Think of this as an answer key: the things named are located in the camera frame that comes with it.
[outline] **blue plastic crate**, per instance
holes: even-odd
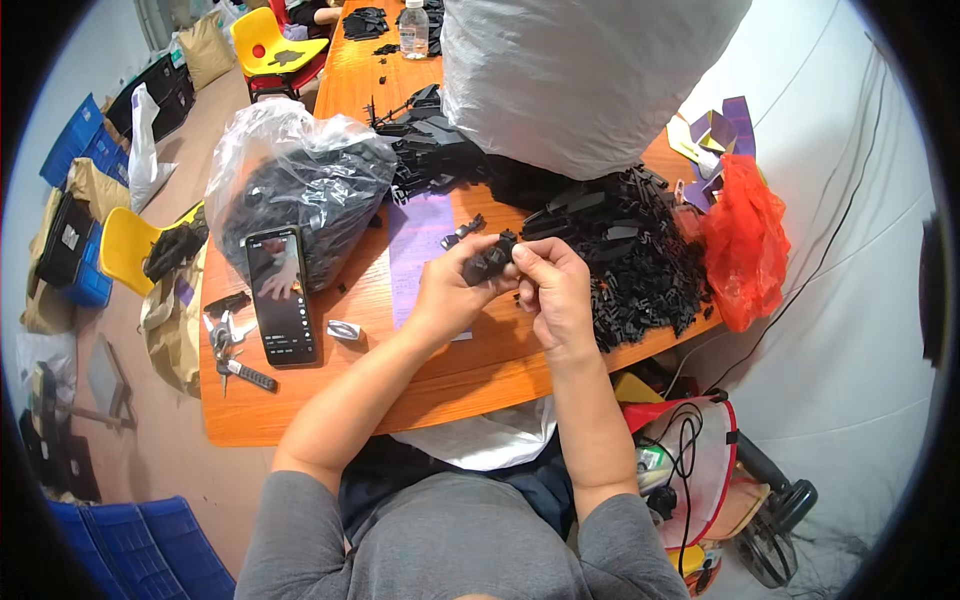
[[[50,510],[60,521],[66,540],[77,553],[77,558],[90,572],[93,581],[104,591],[110,600],[133,599],[132,592],[126,589],[123,581],[114,577],[107,561],[97,550],[90,532],[86,529],[80,510],[72,504],[49,502]]]
[[[140,600],[188,600],[134,504],[81,509],[92,519],[94,541],[109,552],[119,575]]]
[[[113,279],[100,272],[100,240],[103,234],[103,226],[94,221],[73,284],[59,289],[61,294],[78,306],[103,308],[110,300]]]
[[[191,598],[230,600],[236,584],[220,562],[190,506],[180,496],[143,502],[147,521],[160,552]]]
[[[130,178],[127,177],[130,157],[123,151],[123,148],[116,145],[113,138],[107,133],[107,128],[103,125],[93,134],[90,143],[87,144],[80,156],[92,159],[94,166],[101,173],[113,177],[128,187],[130,186]]]
[[[70,170],[70,162],[84,155],[84,150],[103,124],[104,115],[93,101],[93,94],[87,95],[54,142],[54,147],[40,167],[40,176],[54,187],[62,187]]]

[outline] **red plastic bag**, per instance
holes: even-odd
[[[790,242],[780,220],[785,205],[760,176],[752,156],[726,154],[723,199],[703,220],[707,281],[731,331],[744,331],[783,301]]]

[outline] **brown paper bag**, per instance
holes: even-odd
[[[107,100],[104,102],[104,105],[100,107],[100,112],[104,115],[104,129],[107,130],[107,135],[110,136],[110,139],[113,140],[113,143],[123,148],[123,151],[129,154],[130,140],[124,137],[123,134],[117,130],[116,126],[113,125],[113,121],[110,121],[107,117],[107,111],[110,110],[111,106],[113,106],[114,100],[114,98],[107,96]]]
[[[219,11],[205,15],[177,36],[193,88],[201,89],[233,68],[233,50],[217,28]]]
[[[53,224],[63,194],[55,187],[50,191],[47,205],[43,208],[40,230],[30,241],[30,269],[27,272],[26,308],[20,315],[20,323],[30,333],[54,335],[73,329],[74,305],[61,296],[53,286],[36,276],[36,264],[43,255],[47,233]]]
[[[143,299],[140,327],[156,374],[184,394],[200,397],[201,285],[206,245],[182,269],[164,276]]]
[[[77,200],[90,203],[90,214],[100,223],[117,206],[130,208],[130,190],[123,183],[104,175],[89,158],[74,158],[66,176],[66,191]]]

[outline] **gray t-shirt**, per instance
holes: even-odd
[[[646,504],[620,494],[581,523],[580,558],[508,484],[445,472],[381,504],[344,553],[337,501],[309,475],[263,486],[236,598],[689,598]]]

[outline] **dark pants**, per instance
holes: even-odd
[[[291,23],[306,25],[307,27],[318,27],[317,22],[313,20],[313,15],[320,9],[326,9],[328,5],[326,0],[304,0],[294,8],[287,11],[287,17]]]
[[[560,435],[535,460],[509,468],[474,471],[454,467],[390,436],[370,438],[340,482],[340,516],[347,539],[378,504],[430,475],[444,471],[483,475],[512,485],[534,511],[566,540],[573,523],[573,487],[560,450]]]

